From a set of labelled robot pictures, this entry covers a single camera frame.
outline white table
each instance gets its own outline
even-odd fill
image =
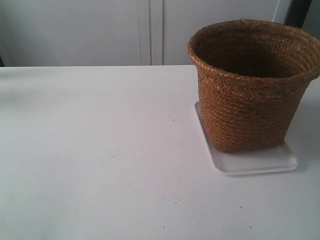
[[[0,69],[1,240],[319,240],[320,81],[287,173],[224,176],[193,66]]]

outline woven texture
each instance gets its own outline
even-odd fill
[[[281,145],[320,74],[320,40],[273,22],[210,25],[190,39],[188,53],[198,71],[204,130],[226,153]]]

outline plastic tray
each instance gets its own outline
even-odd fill
[[[292,171],[297,168],[298,160],[286,143],[269,149],[241,153],[223,153],[217,150],[208,141],[203,129],[198,102],[194,109],[213,167],[218,172],[236,176]]]

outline basket rim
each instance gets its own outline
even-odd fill
[[[280,27],[283,28],[284,30],[288,31],[288,30],[293,30],[295,32],[300,32],[302,33],[304,36],[306,36],[309,39],[313,39],[318,47],[320,48],[320,38],[316,37],[315,35],[309,33],[306,30],[303,30],[301,28],[297,28],[294,26],[290,26],[290,25],[285,25],[282,23],[278,23],[278,22],[271,22],[271,21],[263,21],[263,20],[254,20],[254,19],[239,19],[239,20],[231,20],[231,21],[223,21],[223,22],[218,22],[218,23],[214,23],[208,26],[203,27],[202,29],[198,30],[189,40],[188,45],[187,45],[187,51],[189,54],[189,57],[191,58],[191,61],[193,62],[193,64],[197,67],[197,68],[202,68],[204,70],[207,70],[208,72],[211,73],[218,73],[220,75],[227,75],[229,77],[229,80],[246,80],[247,82],[255,82],[257,83],[257,81],[261,81],[264,84],[269,84],[270,81],[274,82],[274,81],[294,81],[296,79],[303,79],[305,76],[314,76],[314,75],[319,75],[320,74],[320,65],[315,66],[313,69],[303,72],[301,74],[298,75],[293,75],[293,76],[288,76],[288,77],[258,77],[258,76],[247,76],[247,75],[241,75],[239,73],[234,73],[234,72],[229,72],[226,70],[223,70],[222,68],[218,68],[215,67],[213,65],[210,65],[208,63],[206,63],[205,60],[201,59],[200,57],[197,56],[193,45],[195,42],[195,38],[198,37],[200,34],[205,33],[206,31],[208,31],[209,29],[212,28],[216,28],[218,26],[221,25],[232,25],[232,24],[236,24],[239,22],[247,22],[247,23],[260,23],[260,24],[266,24],[266,25],[270,25],[273,27]]]

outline woven basket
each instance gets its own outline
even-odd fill
[[[320,40],[279,23],[207,26],[188,44],[197,67],[201,119],[226,153],[276,147],[309,83],[320,74]]]

